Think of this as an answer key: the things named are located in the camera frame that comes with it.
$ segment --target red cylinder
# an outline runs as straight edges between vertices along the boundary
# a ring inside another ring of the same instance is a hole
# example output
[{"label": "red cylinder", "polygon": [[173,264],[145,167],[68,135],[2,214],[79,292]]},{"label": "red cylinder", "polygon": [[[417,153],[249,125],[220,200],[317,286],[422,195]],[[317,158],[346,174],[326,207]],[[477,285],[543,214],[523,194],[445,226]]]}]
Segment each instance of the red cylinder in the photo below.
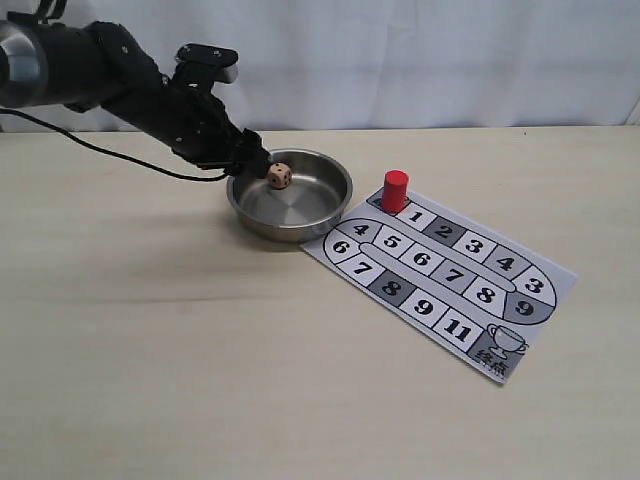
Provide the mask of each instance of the red cylinder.
[{"label": "red cylinder", "polygon": [[384,177],[380,207],[387,213],[399,213],[407,200],[409,176],[400,170],[391,170]]}]

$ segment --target black robotic arm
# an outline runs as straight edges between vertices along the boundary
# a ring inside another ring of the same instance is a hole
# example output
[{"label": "black robotic arm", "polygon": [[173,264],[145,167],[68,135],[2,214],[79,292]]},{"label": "black robotic arm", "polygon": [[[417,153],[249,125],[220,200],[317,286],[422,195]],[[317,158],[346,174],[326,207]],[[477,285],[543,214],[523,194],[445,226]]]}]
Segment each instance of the black robotic arm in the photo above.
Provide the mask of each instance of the black robotic arm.
[{"label": "black robotic arm", "polygon": [[235,81],[235,51],[185,45],[169,77],[121,25],[51,23],[65,6],[42,0],[35,14],[10,12],[0,21],[0,105],[64,105],[78,113],[101,107],[202,170],[266,176],[262,139],[233,125],[212,94],[216,82]]}]

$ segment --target black cable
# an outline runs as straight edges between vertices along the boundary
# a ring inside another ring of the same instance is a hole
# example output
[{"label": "black cable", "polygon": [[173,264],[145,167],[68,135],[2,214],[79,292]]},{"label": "black cable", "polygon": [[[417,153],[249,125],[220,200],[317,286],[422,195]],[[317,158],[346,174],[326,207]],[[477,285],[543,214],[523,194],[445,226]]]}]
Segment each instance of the black cable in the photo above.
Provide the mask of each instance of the black cable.
[{"label": "black cable", "polygon": [[171,172],[169,170],[165,170],[162,167],[158,167],[156,165],[152,165],[150,163],[144,162],[142,160],[138,160],[137,158],[134,157],[130,157],[129,155],[125,155],[123,153],[118,153],[118,152],[113,152],[111,150],[107,150],[106,148],[102,148],[102,147],[98,147],[96,145],[92,145],[89,142],[85,142],[84,140],[81,140],[80,138],[76,137],[75,135],[73,135],[72,133],[66,131],[64,128],[58,127],[56,125],[53,125],[51,123],[45,122],[44,120],[40,120],[39,118],[33,117],[27,113],[24,112],[20,112],[18,110],[12,110],[9,108],[0,108],[0,114],[3,115],[14,115],[16,117],[20,117],[20,118],[24,118],[25,120],[28,120],[30,122],[33,122],[37,125],[40,125],[42,127],[48,128],[50,130],[53,130],[54,132],[60,133],[62,135],[64,135],[65,137],[73,140],[74,142],[82,145],[83,147],[88,148],[89,150],[93,150],[95,152],[98,153],[102,153],[104,155],[109,155],[112,157],[116,157],[116,158],[120,158],[122,160],[127,160],[129,162],[135,163],[137,165],[140,165],[142,167],[146,167],[149,168],[151,170],[155,170],[156,172],[160,172],[160,173],[164,173],[165,175],[168,175],[170,177],[173,178],[178,178],[180,180],[189,180],[192,182],[218,182],[220,180],[225,179],[228,174],[222,174],[219,175],[217,177],[192,177],[189,175],[182,175],[181,173],[175,173],[175,172]]}]

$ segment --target stainless steel bowl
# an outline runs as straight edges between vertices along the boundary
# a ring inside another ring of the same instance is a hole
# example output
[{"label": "stainless steel bowl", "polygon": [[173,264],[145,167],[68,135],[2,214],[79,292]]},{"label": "stainless steel bowl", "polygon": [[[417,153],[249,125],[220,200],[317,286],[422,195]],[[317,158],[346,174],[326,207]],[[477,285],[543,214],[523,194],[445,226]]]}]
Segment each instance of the stainless steel bowl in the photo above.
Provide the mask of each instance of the stainless steel bowl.
[{"label": "stainless steel bowl", "polygon": [[353,184],[336,160],[311,150],[271,152],[273,163],[291,168],[291,184],[283,190],[266,179],[231,177],[227,198],[240,222],[255,234],[278,242],[302,243],[328,233],[351,201]]}]

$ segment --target white backdrop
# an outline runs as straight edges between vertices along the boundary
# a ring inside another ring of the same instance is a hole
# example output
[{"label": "white backdrop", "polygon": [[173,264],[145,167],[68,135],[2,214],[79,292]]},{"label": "white backdrop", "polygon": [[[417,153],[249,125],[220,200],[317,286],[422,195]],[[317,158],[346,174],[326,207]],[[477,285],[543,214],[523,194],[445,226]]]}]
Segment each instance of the white backdrop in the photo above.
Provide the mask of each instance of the white backdrop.
[{"label": "white backdrop", "polygon": [[[69,0],[68,24],[95,19],[122,23],[165,73],[185,43],[236,49],[240,76],[214,93],[237,124],[256,129],[613,125],[640,116],[638,0]],[[74,130],[128,129],[101,111],[27,111]]]}]

